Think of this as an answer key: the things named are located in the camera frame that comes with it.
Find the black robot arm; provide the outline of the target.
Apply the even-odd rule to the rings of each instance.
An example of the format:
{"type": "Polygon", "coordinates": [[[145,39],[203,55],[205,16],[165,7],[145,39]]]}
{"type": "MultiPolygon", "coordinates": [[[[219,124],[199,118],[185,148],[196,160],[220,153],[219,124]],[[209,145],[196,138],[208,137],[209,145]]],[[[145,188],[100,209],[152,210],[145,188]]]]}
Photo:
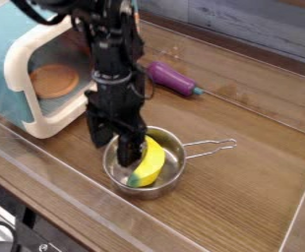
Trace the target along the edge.
{"type": "Polygon", "coordinates": [[[98,89],[86,92],[88,123],[97,147],[118,138],[117,160],[132,165],[142,157],[148,130],[141,116],[145,103],[144,56],[132,0],[11,0],[42,25],[66,18],[82,32],[93,57],[93,80],[98,89]]]}

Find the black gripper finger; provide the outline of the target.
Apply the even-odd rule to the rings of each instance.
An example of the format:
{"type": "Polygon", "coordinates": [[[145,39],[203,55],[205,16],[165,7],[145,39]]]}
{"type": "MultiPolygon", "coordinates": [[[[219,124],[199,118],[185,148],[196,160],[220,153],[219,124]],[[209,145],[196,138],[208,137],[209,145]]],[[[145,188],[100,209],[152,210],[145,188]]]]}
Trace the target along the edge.
{"type": "Polygon", "coordinates": [[[118,131],[117,159],[118,163],[129,167],[142,157],[142,144],[146,130],[118,131]]]}
{"type": "Polygon", "coordinates": [[[88,112],[88,125],[92,140],[98,148],[104,147],[116,136],[116,127],[109,117],[102,114],[88,112]]]}

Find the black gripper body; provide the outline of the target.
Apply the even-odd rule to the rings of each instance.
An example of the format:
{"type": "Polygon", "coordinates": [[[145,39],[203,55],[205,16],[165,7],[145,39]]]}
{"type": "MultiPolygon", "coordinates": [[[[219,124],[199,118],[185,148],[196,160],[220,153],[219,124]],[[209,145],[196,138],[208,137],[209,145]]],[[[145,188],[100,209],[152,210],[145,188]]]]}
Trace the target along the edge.
{"type": "Polygon", "coordinates": [[[145,103],[145,74],[130,71],[124,76],[108,76],[101,72],[93,73],[98,90],[88,91],[88,112],[93,111],[109,117],[118,131],[146,130],[141,116],[145,103]]]}

